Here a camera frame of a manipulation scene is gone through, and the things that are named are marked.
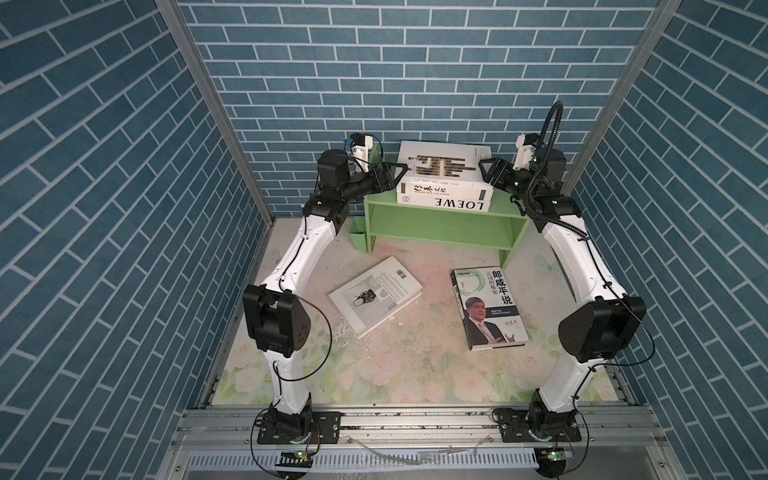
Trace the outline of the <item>white Loewe Foundation book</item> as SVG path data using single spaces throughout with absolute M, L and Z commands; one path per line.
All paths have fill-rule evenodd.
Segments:
M 424 193 L 401 193 L 400 191 L 396 193 L 396 200 L 398 204 L 407 206 L 473 212 L 488 212 L 491 206 L 490 200 L 443 197 Z

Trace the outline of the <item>white-backed heritage culture book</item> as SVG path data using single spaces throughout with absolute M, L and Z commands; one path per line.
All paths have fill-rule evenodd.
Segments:
M 401 181 L 397 191 L 401 195 L 424 194 L 469 200 L 489 200 L 493 195 L 493 190 L 488 188 L 452 186 L 433 182 L 417 182 L 415 180 Z

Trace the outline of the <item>white booklet with brown bars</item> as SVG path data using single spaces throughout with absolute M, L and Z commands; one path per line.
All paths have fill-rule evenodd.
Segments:
M 492 157 L 483 145 L 404 140 L 398 162 L 406 164 L 404 180 L 481 182 L 479 162 Z

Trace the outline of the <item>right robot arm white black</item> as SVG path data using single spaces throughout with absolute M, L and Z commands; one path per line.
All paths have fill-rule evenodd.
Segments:
M 642 324 L 646 305 L 610 273 L 589 236 L 576 201 L 560 191 L 564 161 L 550 148 L 523 145 L 517 158 L 482 160 L 483 180 L 509 193 L 555 254 L 576 303 L 558 325 L 563 352 L 529 409 L 533 424 L 569 422 L 590 376 L 614 365 Z

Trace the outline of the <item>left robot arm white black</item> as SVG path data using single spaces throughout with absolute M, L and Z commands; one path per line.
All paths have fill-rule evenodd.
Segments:
M 344 150 L 323 152 L 317 162 L 316 187 L 302 208 L 296 236 L 275 269 L 260 285 L 245 288 L 242 302 L 247 333 L 265 356 L 277 420 L 305 426 L 311 422 L 311 394 L 306 388 L 299 351 L 311 319 L 302 292 L 321 254 L 339 233 L 349 204 L 395 189 L 408 166 L 357 159 Z

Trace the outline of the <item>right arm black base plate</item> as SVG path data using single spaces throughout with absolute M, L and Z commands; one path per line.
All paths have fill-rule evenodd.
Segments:
M 580 442 L 582 434 L 575 419 L 576 412 L 555 413 L 538 410 L 535 406 L 528 411 L 512 408 L 496 408 L 491 418 L 497 424 L 501 439 L 505 443 L 525 442 Z

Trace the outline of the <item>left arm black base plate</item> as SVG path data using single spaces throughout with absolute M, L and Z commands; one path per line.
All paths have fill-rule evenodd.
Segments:
M 339 411 L 303 412 L 288 415 L 269 409 L 257 427 L 259 445 L 320 443 L 337 444 L 341 425 Z

